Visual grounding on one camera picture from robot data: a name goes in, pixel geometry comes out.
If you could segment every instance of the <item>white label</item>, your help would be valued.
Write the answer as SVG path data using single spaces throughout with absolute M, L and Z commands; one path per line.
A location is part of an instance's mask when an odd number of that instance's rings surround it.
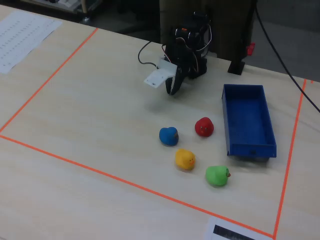
M 210 217 L 204 240 L 272 240 L 270 237 L 225 221 L 217 217 Z

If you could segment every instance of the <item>blue plastic tray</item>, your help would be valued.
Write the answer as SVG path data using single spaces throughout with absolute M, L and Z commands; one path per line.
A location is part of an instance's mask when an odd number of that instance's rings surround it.
M 225 84 L 222 105 L 227 155 L 253 158 L 277 156 L 262 85 Z

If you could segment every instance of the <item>black cable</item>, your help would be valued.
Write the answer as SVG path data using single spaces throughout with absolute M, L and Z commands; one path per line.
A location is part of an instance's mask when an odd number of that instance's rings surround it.
M 262 30 L 263 30 L 263 32 L 264 32 L 264 35 L 265 35 L 266 39 L 268 40 L 269 44 L 271 45 L 271 47 L 272 47 L 275 55 L 278 57 L 278 59 L 279 59 L 280 63 L 282 64 L 284 70 L 285 70 L 286 73 L 289 75 L 289 77 L 292 79 L 292 81 L 294 82 L 294 84 L 298 87 L 298 89 L 303 93 L 303 95 L 305 96 L 305 98 L 308 99 L 308 101 L 309 101 L 309 102 L 315 107 L 315 109 L 317 109 L 317 111 L 320 113 L 320 109 L 317 107 L 317 105 L 314 104 L 313 101 L 311 101 L 311 99 L 308 97 L 308 95 L 301 89 L 301 87 L 299 86 L 299 84 L 297 83 L 297 81 L 294 79 L 294 77 L 291 75 L 291 73 L 290 73 L 289 70 L 287 69 L 284 61 L 282 61 L 282 59 L 281 59 L 278 51 L 276 50 L 275 46 L 274 46 L 273 43 L 271 42 L 271 40 L 270 40 L 270 38 L 269 38 L 269 36 L 268 36 L 268 34 L 267 34 L 267 32 L 266 32 L 266 29 L 265 29 L 265 27 L 264 27 L 264 25 L 263 25 L 263 23 L 262 23 L 262 21 L 261 21 L 261 18 L 260 18 L 260 15 L 259 15 L 257 6 L 255 6 L 255 13 L 256 13 L 256 16 L 257 16 L 257 18 L 258 18 L 258 20 L 259 20 L 259 23 L 260 23 L 260 25 L 261 25 L 261 28 L 262 28 Z
M 149 41 L 146 45 L 144 45 L 144 46 L 140 49 L 140 51 L 139 51 L 139 53 L 138 53 L 138 60 L 139 60 L 139 63 L 141 63 L 141 64 L 151 64 L 151 65 L 157 67 L 157 65 L 155 65 L 153 62 L 142 62 L 142 61 L 140 60 L 140 53 L 141 53 L 141 51 L 142 51 L 149 43 L 151 43 L 151 41 Z

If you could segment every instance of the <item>wire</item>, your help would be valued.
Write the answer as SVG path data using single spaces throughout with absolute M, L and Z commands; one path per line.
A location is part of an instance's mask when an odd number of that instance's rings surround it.
M 197 52 L 202 51 L 203 49 L 205 49 L 206 47 L 208 47 L 209 44 L 211 43 L 211 40 L 212 40 L 211 26 L 210 26 L 210 24 L 208 24 L 208 26 L 209 26 L 209 30 L 210 30 L 210 41 L 209 41 L 203 48 L 196 50 Z
M 172 63 L 171 60 L 170 60 L 170 58 L 169 58 L 168 55 L 166 54 L 166 51 L 164 50 L 164 46 L 165 46 L 165 44 L 163 44 L 163 45 L 161 46 L 162 51 L 163 51 L 164 55 L 166 56 L 166 58 L 169 60 L 169 62 Z
M 141 64 L 150 64 L 150 65 L 153 65 L 153 66 L 157 67 L 157 65 L 155 65 L 153 62 L 142 62 L 142 61 L 140 60 L 140 53 L 141 53 L 141 51 L 142 51 L 148 44 L 150 44 L 150 43 L 151 43 L 151 41 L 149 41 L 146 45 L 144 45 L 144 46 L 140 49 L 140 51 L 139 51 L 139 53 L 138 53 L 138 60 L 139 60 L 139 63 L 141 63 Z
M 196 69 L 195 68 L 193 68 L 193 69 L 195 70 L 196 73 L 198 73 L 199 72 L 198 59 L 197 59 L 197 56 L 195 55 L 195 53 L 194 52 L 192 52 L 192 53 L 193 53 L 193 56 L 194 56 L 195 62 L 196 62 Z
M 190 47 L 188 47 L 186 40 L 183 37 L 177 37 L 175 40 L 178 40 L 178 39 L 182 40 L 188 49 L 191 49 Z
M 269 36 L 268 36 L 268 34 L 267 34 L 267 32 L 266 32 L 266 29 L 265 29 L 265 27 L 264 27 L 264 25 L 263 25 L 263 23 L 262 23 L 262 21 L 261 21 L 261 18 L 260 18 L 260 15 L 259 15 L 257 6 L 255 6 L 255 13 L 256 13 L 256 16 L 257 16 L 257 18 L 258 18 L 258 21 L 259 21 L 259 23 L 260 23 L 260 25 L 261 25 L 261 28 L 262 28 L 262 30 L 263 30 L 263 32 L 264 32 L 264 35 L 265 35 L 266 39 L 268 40 L 270 46 L 272 47 L 275 55 L 278 57 L 278 59 L 279 59 L 280 63 L 282 64 L 284 70 L 285 70 L 286 73 L 289 75 L 289 77 L 292 79 L 292 81 L 294 82 L 294 84 L 298 87 L 298 89 L 302 92 L 302 94 L 305 96 L 305 98 L 308 99 L 308 101 L 309 101 L 309 102 L 314 106 L 314 108 L 320 113 L 320 109 L 317 107 L 317 105 L 314 104 L 313 101 L 311 101 L 311 99 L 308 97 L 308 95 L 301 89 L 301 87 L 299 86 L 299 84 L 297 83 L 297 81 L 294 79 L 294 77 L 291 75 L 291 73 L 290 73 L 289 70 L 287 69 L 284 61 L 281 59 L 278 51 L 276 50 L 275 46 L 274 46 L 273 43 L 271 42 L 271 40 L 270 40 L 270 38 L 269 38 Z

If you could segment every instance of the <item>paper sheet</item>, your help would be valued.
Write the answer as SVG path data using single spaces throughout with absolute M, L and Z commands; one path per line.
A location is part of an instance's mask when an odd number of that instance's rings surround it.
M 36 14 L 14 11 L 0 22 L 0 73 L 7 74 L 62 24 Z
M 206 226 L 204 240 L 272 240 L 248 228 L 212 216 Z

